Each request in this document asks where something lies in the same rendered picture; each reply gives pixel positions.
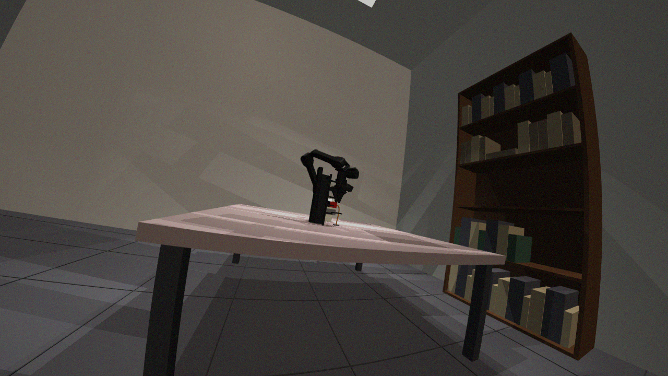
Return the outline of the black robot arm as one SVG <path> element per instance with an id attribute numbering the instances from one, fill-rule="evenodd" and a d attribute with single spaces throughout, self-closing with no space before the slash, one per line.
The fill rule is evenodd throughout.
<path id="1" fill-rule="evenodd" d="M 311 152 L 305 153 L 300 158 L 302 164 L 305 167 L 307 167 L 308 174 L 313 184 L 313 193 L 316 181 L 316 172 L 313 166 L 314 162 L 313 157 L 320 160 L 324 160 L 325 162 L 331 164 L 332 167 L 337 170 L 338 178 L 358 179 L 358 177 L 360 176 L 359 170 L 356 167 L 349 168 L 351 165 L 349 165 L 348 162 L 346 162 L 346 160 L 343 157 L 331 156 L 328 155 L 327 153 L 319 151 L 318 149 L 315 149 Z"/>

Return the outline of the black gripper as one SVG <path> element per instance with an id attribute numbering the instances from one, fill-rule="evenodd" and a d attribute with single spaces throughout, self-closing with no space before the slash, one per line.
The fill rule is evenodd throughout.
<path id="1" fill-rule="evenodd" d="M 336 203 L 340 203 L 341 199 L 343 198 L 343 195 L 346 194 L 346 191 L 351 191 L 350 186 L 344 186 L 345 182 L 347 182 L 346 178 L 336 178 L 336 185 L 331 186 L 330 188 L 336 190 L 330 190 L 332 191 L 332 195 L 336 197 L 335 201 Z"/>

